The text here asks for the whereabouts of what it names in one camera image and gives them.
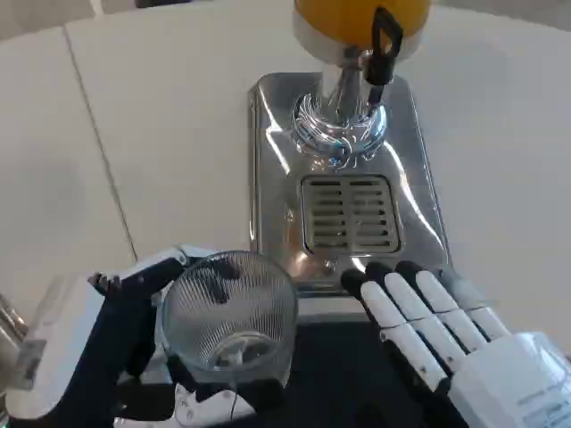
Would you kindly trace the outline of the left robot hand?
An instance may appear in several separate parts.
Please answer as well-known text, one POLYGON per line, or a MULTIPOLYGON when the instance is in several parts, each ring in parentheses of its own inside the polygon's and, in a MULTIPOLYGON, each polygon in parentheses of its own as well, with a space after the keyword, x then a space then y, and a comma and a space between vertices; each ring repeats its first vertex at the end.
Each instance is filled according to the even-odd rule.
POLYGON ((218 427, 279 407, 292 278, 253 251, 182 245, 53 284, 5 393, 11 427, 218 427))

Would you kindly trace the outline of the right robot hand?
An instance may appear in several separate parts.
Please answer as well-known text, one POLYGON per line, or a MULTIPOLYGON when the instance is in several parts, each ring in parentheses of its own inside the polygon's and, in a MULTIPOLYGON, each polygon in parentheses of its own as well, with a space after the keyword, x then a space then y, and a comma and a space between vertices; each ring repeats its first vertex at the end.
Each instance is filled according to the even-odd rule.
POLYGON ((345 270, 423 427, 568 427, 570 361, 542 332, 512 333, 458 272, 404 260, 345 270))

